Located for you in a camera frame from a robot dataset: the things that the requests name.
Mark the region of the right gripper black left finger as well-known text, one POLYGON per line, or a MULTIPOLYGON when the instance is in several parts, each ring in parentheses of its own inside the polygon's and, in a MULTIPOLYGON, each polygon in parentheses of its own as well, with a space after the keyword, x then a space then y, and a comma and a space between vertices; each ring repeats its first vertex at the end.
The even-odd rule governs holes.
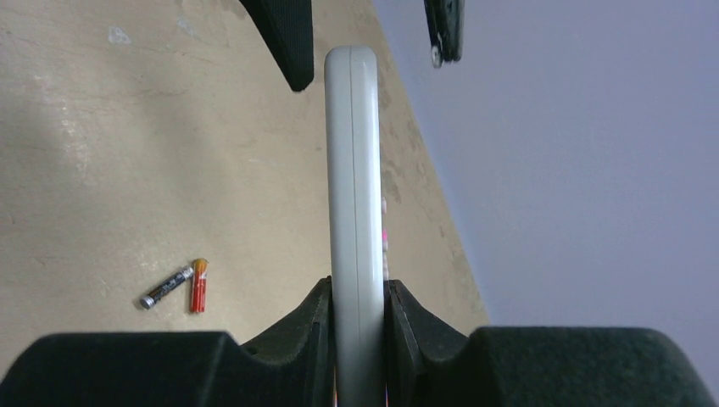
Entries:
POLYGON ((329 406, 332 285, 245 343, 227 332, 42 337, 1 382, 4 406, 329 406))

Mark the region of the red orange AAA battery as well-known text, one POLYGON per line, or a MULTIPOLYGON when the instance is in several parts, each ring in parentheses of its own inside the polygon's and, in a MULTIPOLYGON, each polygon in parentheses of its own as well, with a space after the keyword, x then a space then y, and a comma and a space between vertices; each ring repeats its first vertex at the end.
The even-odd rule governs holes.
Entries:
POLYGON ((206 259, 195 259, 192 262, 194 273, 190 312, 193 314, 200 314, 205 311, 208 264, 209 262, 206 259))

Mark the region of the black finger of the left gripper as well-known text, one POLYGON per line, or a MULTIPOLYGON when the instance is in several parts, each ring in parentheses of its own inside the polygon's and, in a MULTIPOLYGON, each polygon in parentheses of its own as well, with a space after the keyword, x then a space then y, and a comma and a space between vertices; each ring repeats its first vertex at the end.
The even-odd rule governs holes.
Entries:
POLYGON ((425 13, 435 69, 462 58, 464 0, 425 0, 425 13))
POLYGON ((242 0, 290 89, 304 91, 314 80, 311 0, 242 0))

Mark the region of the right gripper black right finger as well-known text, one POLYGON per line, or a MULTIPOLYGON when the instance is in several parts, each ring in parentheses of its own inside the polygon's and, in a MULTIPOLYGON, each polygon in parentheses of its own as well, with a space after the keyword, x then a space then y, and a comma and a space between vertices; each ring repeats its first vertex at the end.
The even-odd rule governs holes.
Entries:
POLYGON ((685 353, 644 328, 484 326, 464 335, 385 286, 392 406, 712 406, 685 353))

